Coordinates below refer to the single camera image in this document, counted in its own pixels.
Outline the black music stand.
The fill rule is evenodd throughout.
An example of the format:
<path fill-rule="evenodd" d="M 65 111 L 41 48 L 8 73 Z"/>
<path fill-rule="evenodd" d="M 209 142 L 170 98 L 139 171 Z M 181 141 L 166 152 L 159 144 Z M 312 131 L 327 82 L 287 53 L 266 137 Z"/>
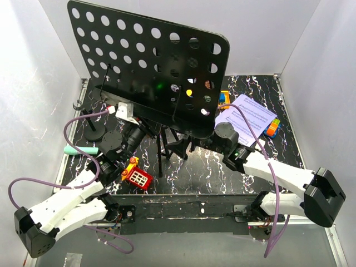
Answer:
<path fill-rule="evenodd" d="M 67 10 L 99 99 L 132 103 L 135 117 L 194 138 L 213 134 L 227 38 L 83 1 Z"/>

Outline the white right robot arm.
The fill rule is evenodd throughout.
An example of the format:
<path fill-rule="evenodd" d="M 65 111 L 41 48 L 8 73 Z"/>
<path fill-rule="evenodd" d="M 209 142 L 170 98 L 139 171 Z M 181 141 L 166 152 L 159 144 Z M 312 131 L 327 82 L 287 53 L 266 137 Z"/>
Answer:
<path fill-rule="evenodd" d="M 229 169 L 266 181 L 276 181 L 289 191 L 287 194 L 262 191 L 247 206 L 246 216 L 264 221 L 278 212 L 307 217 L 325 228 L 334 224 L 346 195 L 330 170 L 321 167 L 312 171 L 265 159 L 260 151 L 239 144 L 238 137 L 239 134 L 230 123 L 222 122 L 206 139 L 186 136 L 166 147 L 183 159 L 186 158 L 188 147 L 202 147 L 217 152 L 223 155 L 222 161 Z"/>

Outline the black microphone desk stand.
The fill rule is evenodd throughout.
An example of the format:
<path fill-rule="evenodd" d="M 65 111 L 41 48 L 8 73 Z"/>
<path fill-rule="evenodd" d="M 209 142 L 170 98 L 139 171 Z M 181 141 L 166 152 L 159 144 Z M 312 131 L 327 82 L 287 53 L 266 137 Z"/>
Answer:
<path fill-rule="evenodd" d="M 92 111 L 87 111 L 82 101 L 77 100 L 76 104 L 73 104 L 73 109 L 80 111 L 83 115 L 93 114 Z M 95 122 L 92 118 L 86 118 L 87 126 L 84 127 L 83 135 L 88 142 L 98 142 L 101 141 L 107 132 L 107 128 L 103 123 Z"/>

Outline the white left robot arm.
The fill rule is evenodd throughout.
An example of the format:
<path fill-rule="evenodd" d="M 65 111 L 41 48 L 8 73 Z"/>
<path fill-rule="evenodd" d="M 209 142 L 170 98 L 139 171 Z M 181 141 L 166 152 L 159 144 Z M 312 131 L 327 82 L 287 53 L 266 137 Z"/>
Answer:
<path fill-rule="evenodd" d="M 126 164 L 149 131 L 144 124 L 128 123 L 121 132 L 107 132 L 98 149 L 99 157 L 66 186 L 45 201 L 27 209 L 17 206 L 14 213 L 16 234 L 30 257 L 38 258 L 64 235 L 93 221 L 113 222 L 119 205 L 108 193 L 96 193 L 127 175 Z"/>

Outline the mint green toy microphone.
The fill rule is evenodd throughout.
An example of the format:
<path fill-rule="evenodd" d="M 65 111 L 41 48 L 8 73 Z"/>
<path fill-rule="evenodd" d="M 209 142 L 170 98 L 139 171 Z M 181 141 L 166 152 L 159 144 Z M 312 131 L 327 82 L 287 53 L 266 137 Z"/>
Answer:
<path fill-rule="evenodd" d="M 76 148 L 73 148 L 72 146 L 67 145 L 63 149 L 63 153 L 65 155 L 70 155 L 70 156 L 83 155 L 83 154 L 97 155 L 98 152 L 99 152 L 98 147 L 76 147 Z"/>

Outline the sheet music page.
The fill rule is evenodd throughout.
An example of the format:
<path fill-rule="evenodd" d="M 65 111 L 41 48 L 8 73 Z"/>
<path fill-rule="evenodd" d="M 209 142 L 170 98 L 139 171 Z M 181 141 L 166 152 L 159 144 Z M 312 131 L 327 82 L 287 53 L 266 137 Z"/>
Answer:
<path fill-rule="evenodd" d="M 263 116 L 253 115 L 249 110 L 243 110 L 243 114 L 253 129 L 255 136 L 258 138 L 264 131 L 264 128 L 266 128 L 268 120 Z M 238 142 L 240 144 L 251 146 L 255 142 L 253 134 L 237 109 L 231 107 L 219 114 L 215 118 L 215 126 L 221 122 L 228 122 L 233 126 L 234 130 L 239 134 Z"/>
<path fill-rule="evenodd" d="M 275 113 L 246 95 L 238 96 L 233 105 L 242 110 L 250 126 L 257 132 L 263 132 L 277 118 Z"/>

